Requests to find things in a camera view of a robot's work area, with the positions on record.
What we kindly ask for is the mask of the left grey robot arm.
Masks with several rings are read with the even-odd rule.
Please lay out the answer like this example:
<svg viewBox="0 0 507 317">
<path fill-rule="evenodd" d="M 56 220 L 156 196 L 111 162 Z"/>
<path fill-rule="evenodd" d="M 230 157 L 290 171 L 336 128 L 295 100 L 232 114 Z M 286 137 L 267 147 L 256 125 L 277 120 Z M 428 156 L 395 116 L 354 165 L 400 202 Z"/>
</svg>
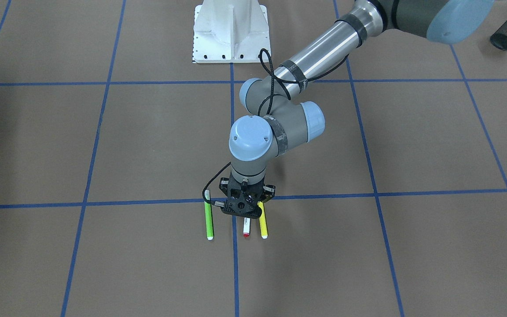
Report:
<svg viewBox="0 0 507 317">
<path fill-rule="evenodd" d="M 268 162 L 324 132 L 325 118 L 316 103 L 293 102 L 310 82 L 336 70 L 368 38 L 389 29 L 436 43 L 461 42 L 477 30 L 493 4 L 493 0 L 356 0 L 350 12 L 278 66 L 268 50 L 261 49 L 260 59 L 268 58 L 264 66 L 268 75 L 245 81 L 239 92 L 248 115 L 238 118 L 230 130 L 231 173 L 219 182 L 225 199 L 205 202 L 224 214 L 260 218 L 259 203 L 273 199 L 276 192 L 265 182 Z"/>
</svg>

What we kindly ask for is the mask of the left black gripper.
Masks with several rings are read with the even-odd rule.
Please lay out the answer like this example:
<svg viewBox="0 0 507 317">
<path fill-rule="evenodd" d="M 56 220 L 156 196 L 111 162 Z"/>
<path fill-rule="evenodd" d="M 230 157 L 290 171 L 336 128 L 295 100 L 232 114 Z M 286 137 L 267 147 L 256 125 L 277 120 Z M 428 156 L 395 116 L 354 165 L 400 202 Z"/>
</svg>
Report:
<svg viewBox="0 0 507 317">
<path fill-rule="evenodd" d="M 267 203 L 276 193 L 275 185 L 265 184 L 264 179 L 254 184 L 238 183 L 234 177 L 220 178 L 220 191 L 227 197 L 221 211 L 237 217 L 259 219 L 258 202 Z"/>
</svg>

